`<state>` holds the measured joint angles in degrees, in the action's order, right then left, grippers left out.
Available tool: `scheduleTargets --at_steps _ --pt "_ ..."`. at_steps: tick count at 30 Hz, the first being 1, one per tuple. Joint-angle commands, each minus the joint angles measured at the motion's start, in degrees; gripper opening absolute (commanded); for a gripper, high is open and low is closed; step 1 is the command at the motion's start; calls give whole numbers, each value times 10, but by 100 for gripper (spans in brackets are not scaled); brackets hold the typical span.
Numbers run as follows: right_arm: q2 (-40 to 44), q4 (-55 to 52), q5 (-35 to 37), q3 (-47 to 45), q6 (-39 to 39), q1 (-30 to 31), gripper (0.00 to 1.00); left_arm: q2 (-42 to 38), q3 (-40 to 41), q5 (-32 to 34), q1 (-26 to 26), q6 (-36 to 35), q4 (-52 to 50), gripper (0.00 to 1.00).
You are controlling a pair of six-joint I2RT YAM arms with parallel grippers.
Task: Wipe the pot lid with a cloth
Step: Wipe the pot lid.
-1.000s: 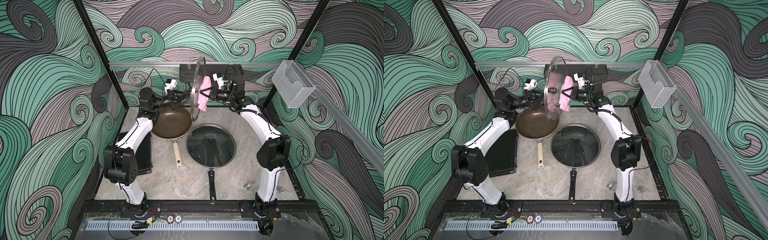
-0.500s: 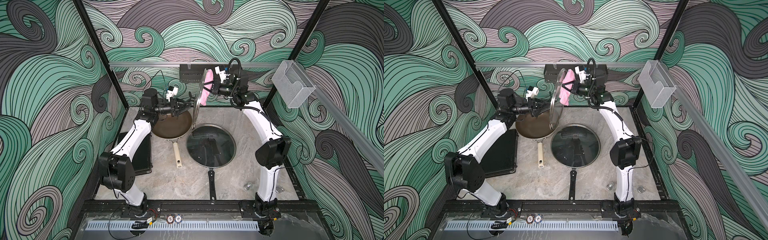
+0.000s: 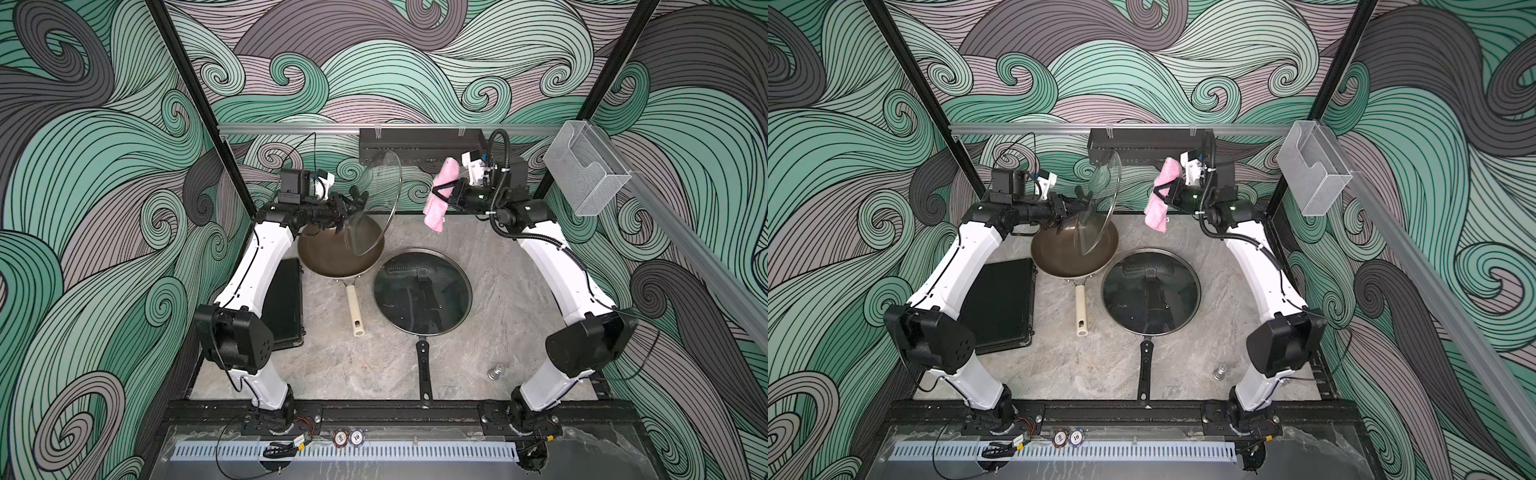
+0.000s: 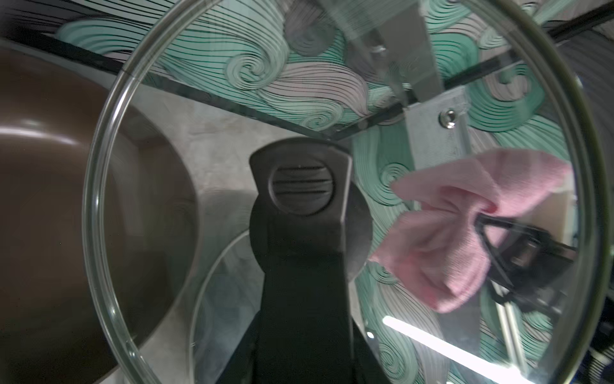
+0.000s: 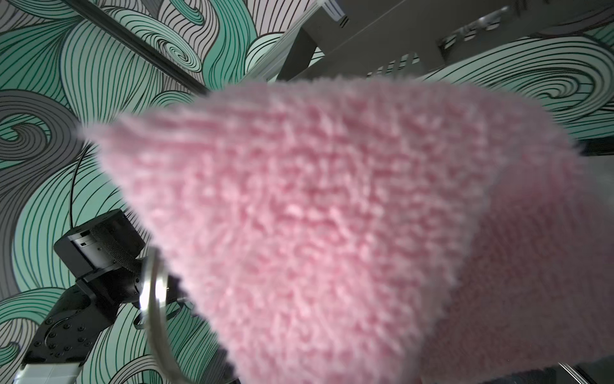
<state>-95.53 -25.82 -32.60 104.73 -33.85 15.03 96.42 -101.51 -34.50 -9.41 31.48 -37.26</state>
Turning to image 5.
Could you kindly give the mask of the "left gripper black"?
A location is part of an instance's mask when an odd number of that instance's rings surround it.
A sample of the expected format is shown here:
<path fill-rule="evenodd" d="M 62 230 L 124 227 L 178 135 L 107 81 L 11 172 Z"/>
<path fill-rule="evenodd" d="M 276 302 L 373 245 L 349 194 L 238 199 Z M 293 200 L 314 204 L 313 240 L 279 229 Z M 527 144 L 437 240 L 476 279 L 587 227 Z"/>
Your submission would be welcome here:
<path fill-rule="evenodd" d="M 140 295 L 143 288 L 141 260 L 137 260 L 137 272 L 134 273 L 113 264 L 107 269 L 92 271 L 79 279 L 98 297 L 121 304 L 133 304 L 140 307 Z"/>

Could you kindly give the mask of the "small glass pot lid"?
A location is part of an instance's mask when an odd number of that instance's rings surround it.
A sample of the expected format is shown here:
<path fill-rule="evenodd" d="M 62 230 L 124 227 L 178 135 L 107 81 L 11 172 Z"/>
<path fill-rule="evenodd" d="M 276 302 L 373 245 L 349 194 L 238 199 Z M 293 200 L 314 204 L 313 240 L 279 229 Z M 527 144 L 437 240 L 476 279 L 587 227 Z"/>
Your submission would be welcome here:
<path fill-rule="evenodd" d="M 142 290 L 139 298 L 143 327 L 150 352 L 161 376 L 169 383 L 192 383 L 174 358 L 167 332 L 166 307 L 182 297 L 178 280 L 169 274 L 155 246 L 147 246 L 142 264 Z"/>

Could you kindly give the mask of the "pink fluffy cloth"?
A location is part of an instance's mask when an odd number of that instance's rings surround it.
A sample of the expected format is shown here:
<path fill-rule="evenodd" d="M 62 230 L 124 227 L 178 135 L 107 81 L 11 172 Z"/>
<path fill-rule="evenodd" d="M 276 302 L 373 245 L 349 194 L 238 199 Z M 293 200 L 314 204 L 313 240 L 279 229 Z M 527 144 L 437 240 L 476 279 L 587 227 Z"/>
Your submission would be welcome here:
<path fill-rule="evenodd" d="M 478 383 L 613 352 L 613 193 L 538 102 L 246 83 L 83 134 L 244 383 Z"/>

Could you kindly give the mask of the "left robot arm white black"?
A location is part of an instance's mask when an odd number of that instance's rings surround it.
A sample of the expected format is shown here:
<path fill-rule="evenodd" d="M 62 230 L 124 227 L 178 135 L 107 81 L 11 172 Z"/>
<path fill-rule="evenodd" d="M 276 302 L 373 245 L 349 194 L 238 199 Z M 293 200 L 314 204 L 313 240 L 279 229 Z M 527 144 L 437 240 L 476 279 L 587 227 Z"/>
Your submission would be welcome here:
<path fill-rule="evenodd" d="M 117 265 L 76 280 L 53 306 L 14 376 L 14 383 L 74 383 L 102 331 L 115 324 L 120 307 L 140 309 L 142 261 L 132 272 Z"/>

